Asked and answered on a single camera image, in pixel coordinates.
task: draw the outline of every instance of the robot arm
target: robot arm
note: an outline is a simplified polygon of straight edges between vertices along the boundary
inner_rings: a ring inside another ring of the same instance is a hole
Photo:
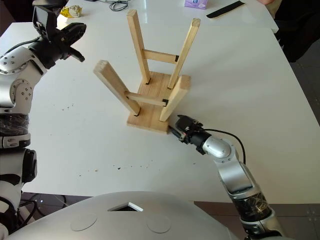
[[[0,239],[17,229],[21,189],[37,175],[37,155],[27,149],[29,117],[36,84],[58,59],[85,58],[70,47],[86,30],[83,23],[57,29],[56,15],[35,7],[33,26],[40,34],[28,48],[18,44],[0,57]]]
[[[171,128],[172,133],[186,144],[193,144],[202,155],[213,156],[221,182],[235,205],[242,226],[249,239],[285,236],[275,211],[269,207],[265,196],[252,174],[237,158],[235,146],[202,128],[202,123],[185,115]]]

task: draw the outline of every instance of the wooden stool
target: wooden stool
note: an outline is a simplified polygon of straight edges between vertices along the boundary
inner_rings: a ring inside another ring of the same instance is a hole
[[[167,133],[169,116],[190,89],[190,77],[179,77],[179,73],[197,34],[200,19],[192,20],[180,55],[146,50],[137,10],[130,10],[127,20],[142,74],[138,92],[127,89],[108,61],[100,60],[93,72],[131,112],[128,126]],[[174,71],[171,75],[149,71],[147,59],[175,64]]]

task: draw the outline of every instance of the white table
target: white table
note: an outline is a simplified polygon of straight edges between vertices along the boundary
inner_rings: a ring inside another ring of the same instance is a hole
[[[85,62],[59,60],[35,88],[29,131],[38,176],[23,190],[84,196],[143,190],[229,202],[209,156],[171,134],[126,126],[128,111],[93,69],[108,60],[129,90],[138,89],[129,28],[126,21],[93,27],[89,17],[78,19],[88,28],[74,44]],[[141,24],[147,49],[172,54],[188,28],[189,22]],[[13,23],[0,37],[0,52],[36,35],[31,23]],[[154,61],[149,68],[173,70]],[[182,73],[192,86],[175,113],[239,136],[270,203],[320,203],[320,128],[270,29],[203,24]]]
[[[266,7],[257,0],[243,0],[245,5],[221,15],[208,18],[210,14],[236,0],[208,0],[207,9],[184,7],[184,0],[131,0],[126,10],[112,12],[109,4],[96,1],[70,0],[68,6],[79,5],[83,12],[84,21],[96,21],[97,24],[109,27],[114,23],[125,23],[129,9],[137,9],[140,23],[148,24],[185,24],[192,18],[201,19],[202,25],[211,26],[246,26],[272,29],[274,33],[278,27]]]

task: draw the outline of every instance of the purple box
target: purple box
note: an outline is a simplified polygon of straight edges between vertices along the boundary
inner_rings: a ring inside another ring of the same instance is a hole
[[[184,0],[184,6],[196,9],[206,9],[208,0]]]

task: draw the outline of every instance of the wire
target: wire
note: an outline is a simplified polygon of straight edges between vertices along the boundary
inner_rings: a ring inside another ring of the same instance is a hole
[[[23,207],[23,206],[26,206],[26,205],[29,205],[29,204],[33,204],[33,209],[32,209],[32,211],[30,212],[29,216],[24,220],[24,222],[18,227],[17,230],[19,230],[20,228],[23,228],[24,226],[27,225],[27,223],[28,223],[29,220],[32,218],[32,216],[35,214],[35,212],[36,212],[36,210],[37,210],[37,208],[38,208],[38,204],[37,204],[37,202],[34,201],[34,200],[28,200],[28,201],[26,201],[26,202],[24,202],[24,203],[21,203],[21,204],[19,205],[19,208],[21,208],[21,207]]]
[[[22,45],[32,44],[32,43],[38,41],[39,39],[40,39],[40,36],[37,36],[36,38],[34,38],[34,39],[30,40],[30,41],[20,42],[17,45],[14,45],[12,48],[10,48],[8,51],[6,51],[5,54],[10,53],[12,50],[14,50],[14,49],[16,49],[16,48],[18,48],[18,47],[20,47]]]
[[[230,136],[234,137],[235,139],[237,139],[238,142],[239,142],[240,145],[241,145],[241,148],[242,148],[243,164],[246,165],[246,152],[245,152],[245,147],[244,147],[243,143],[241,142],[240,138],[238,138],[236,135],[234,135],[234,134],[232,134],[232,133],[230,133],[230,132],[221,131],[221,130],[217,130],[217,129],[204,129],[204,131],[212,131],[212,132],[227,134],[227,135],[230,135]]]
[[[123,9],[126,9],[128,7],[128,2],[131,0],[125,0],[125,1],[108,1],[108,0],[99,0],[99,2],[110,4],[109,8],[114,12],[122,11]]]
[[[63,197],[63,201],[61,201],[56,195],[54,195],[54,197],[61,203],[63,203],[62,205],[62,209],[64,209],[65,207],[69,207],[69,205],[67,204],[67,198],[65,195],[60,195]]]
[[[36,193],[35,195],[33,195],[32,197],[30,197],[29,199],[21,199],[21,201],[31,201],[34,197],[38,196],[40,193]],[[60,195],[63,197],[63,201],[61,201],[56,195],[54,195],[54,197],[56,199],[58,199],[61,203],[63,203],[61,209],[64,209],[65,207],[68,207],[69,205],[67,204],[67,198],[65,195]],[[36,211],[42,216],[45,217],[46,215],[39,209],[38,205],[36,206]]]

